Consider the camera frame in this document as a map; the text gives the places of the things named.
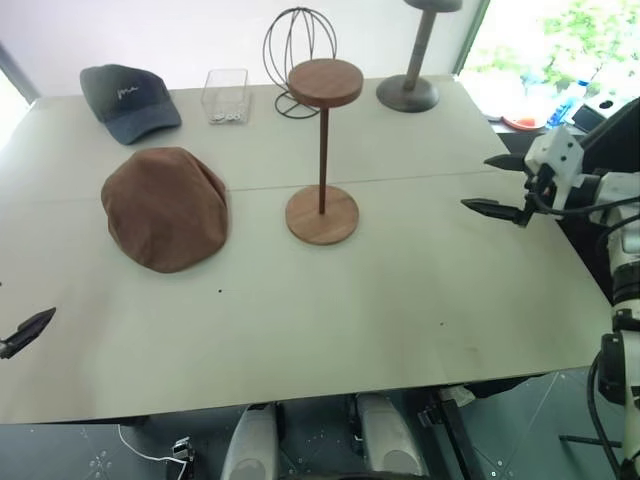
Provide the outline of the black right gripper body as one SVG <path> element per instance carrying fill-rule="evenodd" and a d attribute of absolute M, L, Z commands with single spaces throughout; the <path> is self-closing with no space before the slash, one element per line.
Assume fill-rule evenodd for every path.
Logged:
<path fill-rule="evenodd" d="M 556 192 L 554 186 L 554 170 L 543 164 L 537 173 L 534 173 L 529 167 L 525 168 L 527 180 L 524 187 L 527 190 L 525 194 L 525 205 L 521 214 L 521 226 L 526 227 L 534 214 L 550 213 L 553 198 Z"/>

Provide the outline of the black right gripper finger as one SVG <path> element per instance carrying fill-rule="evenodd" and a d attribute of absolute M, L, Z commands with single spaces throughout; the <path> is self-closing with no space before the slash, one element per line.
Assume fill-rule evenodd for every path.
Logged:
<path fill-rule="evenodd" d="M 505 171 L 525 171 L 524 157 L 513 153 L 492 156 L 486 159 L 484 161 L 484 164 Z"/>
<path fill-rule="evenodd" d="M 489 218 L 509 221 L 518 226 L 526 224 L 522 210 L 517 207 L 502 205 L 496 200 L 484 198 L 463 199 L 461 200 L 461 204 Z"/>

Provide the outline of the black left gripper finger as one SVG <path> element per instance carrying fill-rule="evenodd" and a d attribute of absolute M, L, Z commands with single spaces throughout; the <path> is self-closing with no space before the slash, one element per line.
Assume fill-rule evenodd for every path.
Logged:
<path fill-rule="evenodd" d="M 16 331 L 1 340 L 1 357 L 11 358 L 37 339 L 51 322 L 55 307 L 38 312 L 18 325 Z"/>

